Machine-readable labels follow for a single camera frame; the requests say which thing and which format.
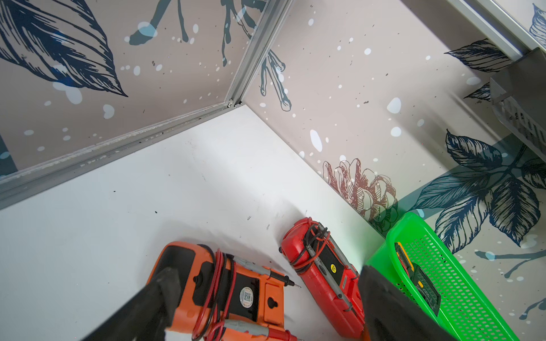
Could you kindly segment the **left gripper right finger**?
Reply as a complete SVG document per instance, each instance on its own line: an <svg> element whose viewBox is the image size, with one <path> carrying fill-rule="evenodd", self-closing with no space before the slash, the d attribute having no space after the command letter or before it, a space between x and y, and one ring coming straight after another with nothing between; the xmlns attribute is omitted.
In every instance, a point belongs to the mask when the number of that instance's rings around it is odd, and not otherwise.
<svg viewBox="0 0 546 341"><path fill-rule="evenodd" d="M454 339L375 268L362 268L358 289L365 314L362 340Z"/></svg>

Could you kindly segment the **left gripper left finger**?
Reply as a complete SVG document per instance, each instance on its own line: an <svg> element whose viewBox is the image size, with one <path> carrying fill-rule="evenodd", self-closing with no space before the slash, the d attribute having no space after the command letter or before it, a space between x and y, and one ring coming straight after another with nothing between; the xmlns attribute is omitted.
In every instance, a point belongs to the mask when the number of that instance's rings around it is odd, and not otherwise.
<svg viewBox="0 0 546 341"><path fill-rule="evenodd" d="M165 268L85 339L165 340L180 300L179 273Z"/></svg>

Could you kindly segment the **yellow multimeter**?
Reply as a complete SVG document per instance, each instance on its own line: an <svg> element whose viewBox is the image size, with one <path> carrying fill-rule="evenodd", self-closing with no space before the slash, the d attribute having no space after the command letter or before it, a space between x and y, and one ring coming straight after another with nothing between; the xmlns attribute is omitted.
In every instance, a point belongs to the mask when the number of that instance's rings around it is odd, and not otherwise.
<svg viewBox="0 0 546 341"><path fill-rule="evenodd" d="M442 300L439 291L422 268L410 261L408 254L400 242L395 243L395 251L412 285L417 289L435 316L438 316Z"/></svg>

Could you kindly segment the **green plastic basket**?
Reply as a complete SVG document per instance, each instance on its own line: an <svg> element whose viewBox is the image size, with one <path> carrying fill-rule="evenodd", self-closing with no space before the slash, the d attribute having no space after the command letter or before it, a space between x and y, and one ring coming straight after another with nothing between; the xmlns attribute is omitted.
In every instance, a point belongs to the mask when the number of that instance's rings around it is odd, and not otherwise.
<svg viewBox="0 0 546 341"><path fill-rule="evenodd" d="M395 251L396 242L402 244L410 261L422 268L439 291L442 300L438 316L402 268ZM456 257L415 213L405 214L395 224L366 264L378 270L456 340L517 340Z"/></svg>

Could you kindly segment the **orange multimeter with leads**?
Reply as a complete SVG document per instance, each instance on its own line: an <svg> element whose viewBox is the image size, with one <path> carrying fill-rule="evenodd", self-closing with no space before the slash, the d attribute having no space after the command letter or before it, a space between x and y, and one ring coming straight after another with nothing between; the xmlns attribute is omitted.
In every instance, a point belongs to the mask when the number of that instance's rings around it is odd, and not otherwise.
<svg viewBox="0 0 546 341"><path fill-rule="evenodd" d="M284 326L286 275L205 244L172 242L162 250L151 278L172 268L181 295L172 332L192 340L296 340Z"/></svg>

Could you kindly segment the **red multimeter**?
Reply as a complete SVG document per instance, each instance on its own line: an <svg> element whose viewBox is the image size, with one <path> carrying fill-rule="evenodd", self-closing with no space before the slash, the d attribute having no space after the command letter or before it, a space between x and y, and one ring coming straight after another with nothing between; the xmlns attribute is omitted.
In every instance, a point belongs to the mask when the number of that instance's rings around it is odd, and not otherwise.
<svg viewBox="0 0 546 341"><path fill-rule="evenodd" d="M305 217L284 235L280 252L336 332L343 338L360 338L365 330L365 314L358 290L359 274L331 232Z"/></svg>

